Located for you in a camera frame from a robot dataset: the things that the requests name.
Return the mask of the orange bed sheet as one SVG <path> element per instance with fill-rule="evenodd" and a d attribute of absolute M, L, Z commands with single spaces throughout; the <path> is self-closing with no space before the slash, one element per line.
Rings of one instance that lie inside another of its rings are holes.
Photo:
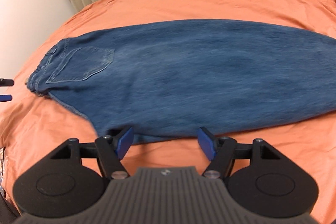
<path fill-rule="evenodd" d="M 335 0 L 99 0 L 68 19 L 29 58 L 1 104 L 2 187 L 15 180 L 68 138 L 93 142 L 90 123 L 58 103 L 35 96 L 25 82 L 58 41 L 94 30 L 181 19 L 236 19 L 304 28 L 335 37 Z M 240 143 L 263 138 L 308 172 L 319 187 L 312 216 L 335 220 L 335 114 L 309 121 L 234 134 Z"/>

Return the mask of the blue denim jeans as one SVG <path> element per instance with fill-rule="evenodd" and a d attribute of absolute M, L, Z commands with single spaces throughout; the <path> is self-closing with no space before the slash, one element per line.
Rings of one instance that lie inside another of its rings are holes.
<path fill-rule="evenodd" d="M 335 110 L 335 39 L 240 20 L 177 20 L 60 40 L 27 88 L 134 141 L 274 127 Z"/>

